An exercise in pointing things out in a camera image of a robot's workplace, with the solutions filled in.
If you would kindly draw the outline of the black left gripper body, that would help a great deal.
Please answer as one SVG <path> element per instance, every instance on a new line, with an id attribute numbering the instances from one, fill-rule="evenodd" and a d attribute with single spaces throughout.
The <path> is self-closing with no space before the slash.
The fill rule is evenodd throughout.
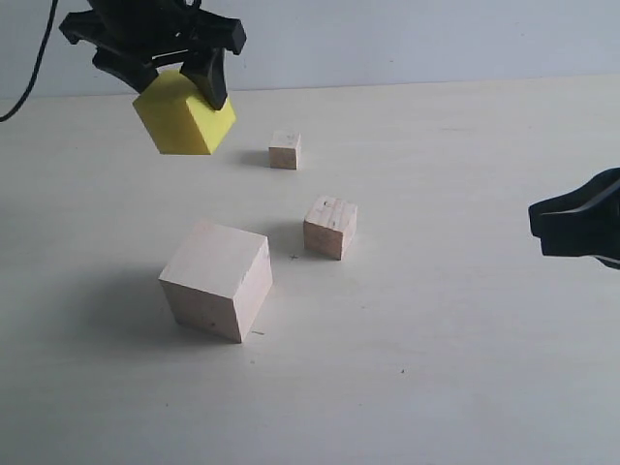
<path id="1" fill-rule="evenodd" d="M 246 43 L 240 19 L 209 12 L 200 1 L 91 1 L 89 6 L 60 24 L 72 45 L 85 41 L 122 57 L 162 61 L 222 50 L 238 55 Z"/>

